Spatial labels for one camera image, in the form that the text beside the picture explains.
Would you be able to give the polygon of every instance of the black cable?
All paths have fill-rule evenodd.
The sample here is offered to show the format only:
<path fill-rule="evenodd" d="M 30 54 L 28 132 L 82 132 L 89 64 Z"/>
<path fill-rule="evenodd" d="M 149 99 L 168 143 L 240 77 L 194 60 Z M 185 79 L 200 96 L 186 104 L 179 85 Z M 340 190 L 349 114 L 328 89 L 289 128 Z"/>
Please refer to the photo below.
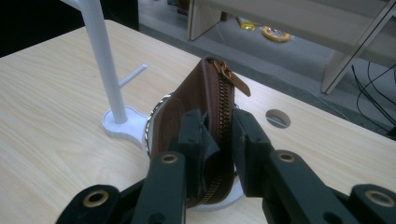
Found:
<path fill-rule="evenodd" d="M 367 65 L 367 77 L 369 78 L 370 82 L 372 82 L 371 77 L 370 77 L 370 62 Z M 392 101 L 391 99 L 388 98 L 388 96 L 386 96 L 384 93 L 382 93 L 379 89 L 376 88 L 374 82 L 372 82 L 372 86 L 374 87 L 374 89 L 376 90 L 376 92 L 378 92 L 378 94 L 380 94 L 382 97 L 384 97 L 385 99 L 387 99 L 389 102 L 393 103 L 394 105 L 396 105 L 396 103 L 394 101 Z"/>
<path fill-rule="evenodd" d="M 362 113 L 360 107 L 359 107 L 359 99 L 361 98 L 361 95 L 364 94 L 371 102 L 372 104 L 381 112 L 382 115 L 384 115 L 393 125 L 396 125 L 396 121 L 379 105 L 379 103 L 367 92 L 367 87 L 372 85 L 374 81 L 376 81 L 378 78 L 382 77 L 383 75 L 385 75 L 390 69 L 392 69 L 393 67 L 395 67 L 396 64 L 394 64 L 392 67 L 390 67 L 387 71 L 383 72 L 381 75 L 379 75 L 378 77 L 376 77 L 375 79 L 371 80 L 367 85 L 365 85 L 364 87 L 361 85 L 361 83 L 358 80 L 358 77 L 356 76 L 356 72 L 355 72 L 355 68 L 352 65 L 352 71 L 353 71 L 353 75 L 355 77 L 355 80 L 359 86 L 360 89 L 360 93 L 358 95 L 358 99 L 356 101 L 356 106 L 359 110 L 359 112 L 368 120 L 370 120 L 373 124 L 375 124 L 376 126 L 378 126 L 379 128 L 383 129 L 384 131 L 388 131 L 386 128 L 382 127 L 381 125 L 379 125 L 378 123 L 376 123 L 375 121 L 373 121 L 372 119 L 368 118 L 367 116 L 364 115 L 364 113 Z"/>

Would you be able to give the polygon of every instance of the white pole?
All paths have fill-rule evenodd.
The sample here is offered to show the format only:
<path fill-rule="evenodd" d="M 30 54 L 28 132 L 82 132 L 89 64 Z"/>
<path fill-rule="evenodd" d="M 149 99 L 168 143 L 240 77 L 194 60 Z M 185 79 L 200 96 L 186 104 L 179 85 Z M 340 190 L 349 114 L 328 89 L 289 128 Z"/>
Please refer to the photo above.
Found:
<path fill-rule="evenodd" d="M 99 0 L 78 0 L 78 5 L 90 37 L 114 121 L 122 124 L 128 118 L 122 101 L 120 84 L 111 54 L 102 7 Z"/>

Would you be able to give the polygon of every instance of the yellow object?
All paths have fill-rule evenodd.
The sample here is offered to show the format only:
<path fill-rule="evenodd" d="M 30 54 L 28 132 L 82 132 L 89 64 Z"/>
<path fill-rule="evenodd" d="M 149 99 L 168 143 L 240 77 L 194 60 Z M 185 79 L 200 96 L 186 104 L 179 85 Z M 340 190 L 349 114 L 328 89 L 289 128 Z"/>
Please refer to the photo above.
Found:
<path fill-rule="evenodd" d="M 262 34 L 275 42 L 286 42 L 290 39 L 290 35 L 288 33 L 270 28 L 268 26 L 264 26 Z"/>
<path fill-rule="evenodd" d="M 237 17 L 236 19 L 243 30 L 254 30 L 256 28 L 253 21 L 249 21 L 241 17 Z"/>

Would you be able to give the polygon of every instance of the zipper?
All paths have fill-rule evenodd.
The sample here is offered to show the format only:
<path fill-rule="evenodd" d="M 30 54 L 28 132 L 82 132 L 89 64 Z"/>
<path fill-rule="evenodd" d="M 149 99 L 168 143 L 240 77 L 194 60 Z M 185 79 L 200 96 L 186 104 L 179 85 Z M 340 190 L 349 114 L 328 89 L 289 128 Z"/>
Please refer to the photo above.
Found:
<path fill-rule="evenodd" d="M 248 85 L 237 77 L 233 71 L 228 67 L 224 61 L 212 61 L 213 66 L 219 75 L 219 138 L 215 139 L 219 144 L 219 148 L 230 148 L 232 138 L 232 111 L 230 111 L 230 89 L 229 85 L 236 87 L 242 93 L 250 96 L 250 89 Z M 218 192 L 223 181 L 223 174 L 220 173 L 210 181 L 207 192 L 202 200 L 197 204 L 206 203 L 213 199 L 213 196 Z"/>

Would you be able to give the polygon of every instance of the white stand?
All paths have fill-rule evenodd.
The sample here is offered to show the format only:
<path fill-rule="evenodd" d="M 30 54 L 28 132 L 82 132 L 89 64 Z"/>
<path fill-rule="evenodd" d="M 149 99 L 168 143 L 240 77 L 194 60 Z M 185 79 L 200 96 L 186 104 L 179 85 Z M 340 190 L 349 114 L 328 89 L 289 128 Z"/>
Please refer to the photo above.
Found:
<path fill-rule="evenodd" d="M 111 107 L 111 110 L 103 117 L 103 126 L 106 133 L 111 137 L 131 140 L 142 147 L 147 117 L 139 114 L 131 107 L 124 106 L 120 88 L 140 74 L 147 66 L 143 64 L 119 83 L 99 0 L 62 1 L 80 10 L 84 19 Z"/>

